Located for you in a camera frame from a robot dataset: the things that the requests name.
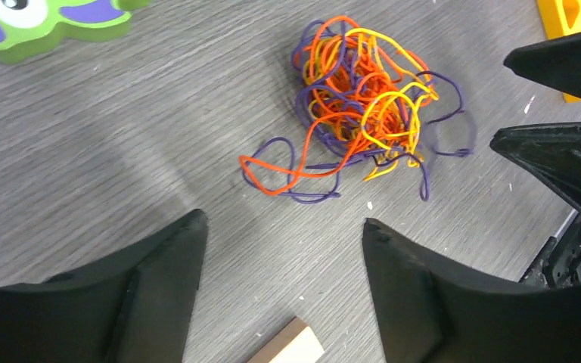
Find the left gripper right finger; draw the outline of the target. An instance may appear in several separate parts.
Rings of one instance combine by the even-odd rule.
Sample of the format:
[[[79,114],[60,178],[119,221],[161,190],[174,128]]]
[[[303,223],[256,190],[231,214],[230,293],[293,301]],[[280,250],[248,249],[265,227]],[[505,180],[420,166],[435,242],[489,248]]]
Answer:
[[[362,248],[388,362],[581,362],[581,285],[498,278],[377,219]]]

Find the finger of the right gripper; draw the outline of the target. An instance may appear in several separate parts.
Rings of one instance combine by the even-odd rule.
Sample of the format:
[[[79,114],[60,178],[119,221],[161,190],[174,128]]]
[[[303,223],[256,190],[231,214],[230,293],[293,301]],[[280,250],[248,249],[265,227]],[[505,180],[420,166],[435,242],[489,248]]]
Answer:
[[[503,64],[520,77],[581,98],[581,32],[516,48]]]
[[[581,214],[581,122],[503,128],[489,146]]]

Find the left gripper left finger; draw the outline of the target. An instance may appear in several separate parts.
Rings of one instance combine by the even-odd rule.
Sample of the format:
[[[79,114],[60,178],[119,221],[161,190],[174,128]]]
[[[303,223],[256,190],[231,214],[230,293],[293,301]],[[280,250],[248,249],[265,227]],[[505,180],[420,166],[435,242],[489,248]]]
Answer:
[[[195,209],[47,281],[0,287],[0,362],[180,362],[207,235]]]

